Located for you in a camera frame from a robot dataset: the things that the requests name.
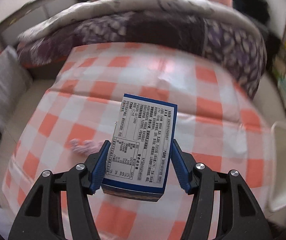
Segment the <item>purple white patterned duvet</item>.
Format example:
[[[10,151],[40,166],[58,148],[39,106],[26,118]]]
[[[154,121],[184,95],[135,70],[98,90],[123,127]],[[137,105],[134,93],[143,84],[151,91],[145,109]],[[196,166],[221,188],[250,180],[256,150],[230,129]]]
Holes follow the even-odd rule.
[[[151,43],[204,57],[224,67],[250,98],[267,52],[258,28],[235,9],[208,0],[83,2],[18,35],[26,68],[63,63],[72,48],[97,43]]]

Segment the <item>pink fuzzy sock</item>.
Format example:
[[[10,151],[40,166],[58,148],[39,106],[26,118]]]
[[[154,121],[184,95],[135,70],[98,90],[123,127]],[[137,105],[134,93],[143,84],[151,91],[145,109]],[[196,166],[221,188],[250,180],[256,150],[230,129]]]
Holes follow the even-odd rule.
[[[99,152],[103,143],[104,141],[72,139],[69,146],[73,153],[89,156]]]

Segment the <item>orange white checkered cloth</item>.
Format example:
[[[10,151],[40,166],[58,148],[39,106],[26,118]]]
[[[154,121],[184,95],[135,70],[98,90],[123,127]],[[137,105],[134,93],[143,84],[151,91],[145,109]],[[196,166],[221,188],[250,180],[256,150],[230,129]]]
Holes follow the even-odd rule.
[[[89,197],[102,239],[179,239],[192,197],[178,183],[170,141],[214,171],[237,170],[266,207],[274,159],[270,127],[220,65],[141,43],[74,48],[37,100],[9,161],[3,193],[17,213],[44,170],[85,161],[73,142],[109,140],[107,182],[162,193],[155,203],[98,190]]]

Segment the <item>pile of black clothes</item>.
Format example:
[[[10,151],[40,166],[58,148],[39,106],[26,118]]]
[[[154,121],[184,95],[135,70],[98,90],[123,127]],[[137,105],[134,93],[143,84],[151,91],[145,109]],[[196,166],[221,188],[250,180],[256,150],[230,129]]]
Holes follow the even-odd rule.
[[[266,0],[232,0],[232,7],[264,25],[270,20]]]

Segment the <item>grey padded bed headboard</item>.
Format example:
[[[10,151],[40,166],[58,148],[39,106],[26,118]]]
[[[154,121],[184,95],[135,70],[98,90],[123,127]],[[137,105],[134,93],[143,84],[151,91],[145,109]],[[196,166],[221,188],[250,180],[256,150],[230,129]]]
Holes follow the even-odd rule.
[[[2,47],[17,46],[18,35],[77,3],[77,0],[35,0],[0,22]]]

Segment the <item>white plastic trash bin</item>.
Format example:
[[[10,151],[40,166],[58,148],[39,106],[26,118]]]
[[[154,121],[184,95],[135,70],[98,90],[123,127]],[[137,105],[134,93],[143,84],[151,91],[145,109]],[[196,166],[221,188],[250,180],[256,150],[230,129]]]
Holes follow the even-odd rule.
[[[286,123],[277,121],[271,127],[275,161],[268,208],[276,212],[286,207]]]

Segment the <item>grey checked cushion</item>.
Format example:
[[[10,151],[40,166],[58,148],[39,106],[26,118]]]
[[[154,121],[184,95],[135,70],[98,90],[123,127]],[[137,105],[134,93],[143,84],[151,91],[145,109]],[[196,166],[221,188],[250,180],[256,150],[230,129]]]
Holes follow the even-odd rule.
[[[0,132],[31,85],[32,77],[19,64],[16,50],[7,46],[0,54]]]

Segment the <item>blue white carton box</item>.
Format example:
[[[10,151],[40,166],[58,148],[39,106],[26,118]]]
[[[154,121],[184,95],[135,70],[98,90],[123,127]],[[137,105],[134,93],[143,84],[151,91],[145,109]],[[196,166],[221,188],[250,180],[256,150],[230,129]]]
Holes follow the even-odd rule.
[[[176,119],[176,104],[124,94],[102,181],[105,194],[148,202],[163,196]]]

